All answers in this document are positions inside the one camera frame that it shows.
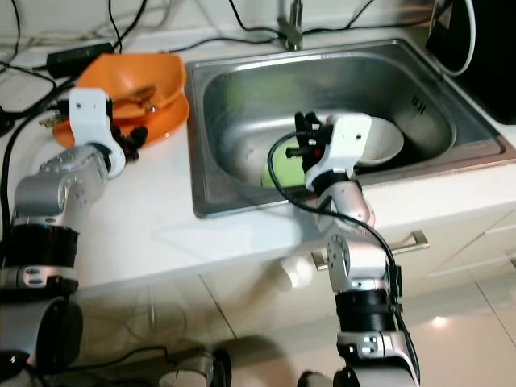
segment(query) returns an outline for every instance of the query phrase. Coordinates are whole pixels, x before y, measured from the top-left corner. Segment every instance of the sink basin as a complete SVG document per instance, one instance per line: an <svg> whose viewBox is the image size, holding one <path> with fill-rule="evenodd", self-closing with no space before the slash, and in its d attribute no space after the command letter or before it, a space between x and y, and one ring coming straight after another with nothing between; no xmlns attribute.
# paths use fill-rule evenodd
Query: sink basin
<svg viewBox="0 0 516 387"><path fill-rule="evenodd" d="M200 217L282 202L260 187L268 150L296 112L362 112L394 123L402 151L362 185L514 160L514 149L406 42L187 65L193 204ZM307 195L303 188L295 195Z"/></svg>

